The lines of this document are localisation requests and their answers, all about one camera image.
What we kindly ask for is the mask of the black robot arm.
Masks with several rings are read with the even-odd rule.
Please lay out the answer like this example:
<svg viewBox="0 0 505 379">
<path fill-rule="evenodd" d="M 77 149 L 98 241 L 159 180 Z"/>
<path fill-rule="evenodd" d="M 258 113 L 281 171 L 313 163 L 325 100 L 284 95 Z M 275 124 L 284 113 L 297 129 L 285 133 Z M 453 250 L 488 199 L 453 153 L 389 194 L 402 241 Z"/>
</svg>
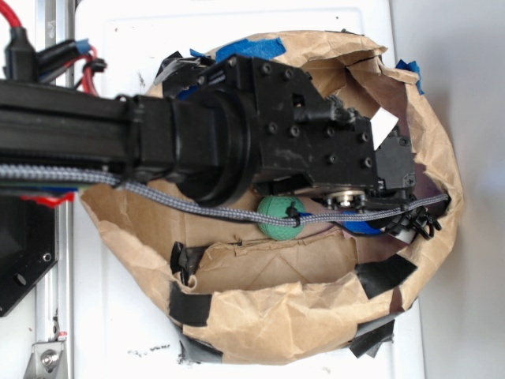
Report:
<svg viewBox="0 0 505 379">
<path fill-rule="evenodd" d="M 206 207 L 254 187 L 387 209 L 410 201 L 416 185 L 409 138 L 394 130 L 374 144 L 370 120 L 323 97 L 303 70 L 240 55 L 205 69 L 184 99 L 3 81 L 1 161 L 164 179 Z"/>
</svg>

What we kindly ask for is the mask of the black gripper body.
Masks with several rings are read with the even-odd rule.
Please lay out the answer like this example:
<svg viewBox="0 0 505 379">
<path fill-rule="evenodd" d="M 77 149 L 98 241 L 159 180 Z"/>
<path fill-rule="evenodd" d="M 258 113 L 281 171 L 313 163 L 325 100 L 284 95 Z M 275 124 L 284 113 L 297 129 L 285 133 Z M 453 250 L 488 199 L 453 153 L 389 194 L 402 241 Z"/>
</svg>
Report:
<svg viewBox="0 0 505 379">
<path fill-rule="evenodd" d="M 218 174 L 203 205 L 303 196 L 329 209 L 404 209 L 416 185 L 410 139 L 375 144 L 372 123 L 323 97 L 302 69 L 235 55 L 200 76 L 196 101 L 212 110 Z"/>
</svg>

